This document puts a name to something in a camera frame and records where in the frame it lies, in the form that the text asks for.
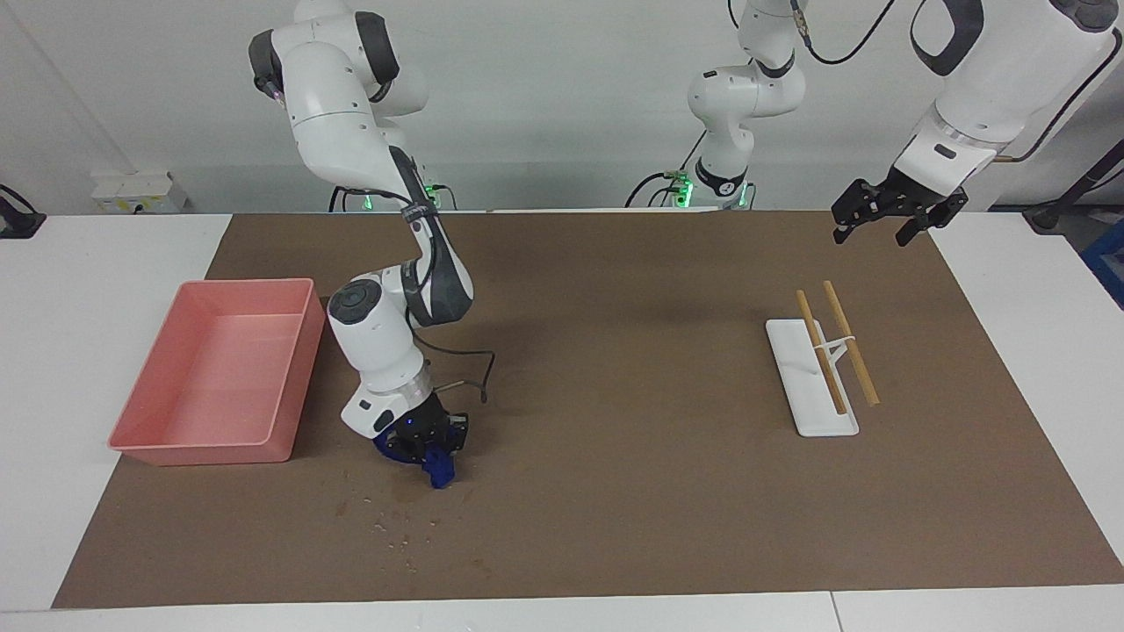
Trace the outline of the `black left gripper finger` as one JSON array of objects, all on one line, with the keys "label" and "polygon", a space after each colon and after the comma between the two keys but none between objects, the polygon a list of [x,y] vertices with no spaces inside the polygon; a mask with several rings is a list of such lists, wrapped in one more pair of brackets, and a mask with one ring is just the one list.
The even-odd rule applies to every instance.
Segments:
[{"label": "black left gripper finger", "polygon": [[868,183],[865,180],[854,180],[847,186],[846,190],[839,196],[839,200],[832,204],[832,219],[835,222],[832,240],[836,244],[843,244],[859,226],[881,219],[883,211],[880,208],[880,197],[882,195],[882,188]]},{"label": "black left gripper finger", "polygon": [[910,241],[915,240],[919,233],[948,227],[948,224],[955,218],[963,206],[968,204],[968,200],[967,193],[952,193],[948,199],[933,205],[928,211],[921,211],[919,209],[914,213],[910,219],[904,223],[903,227],[896,232],[897,244],[899,247],[907,247]]}]

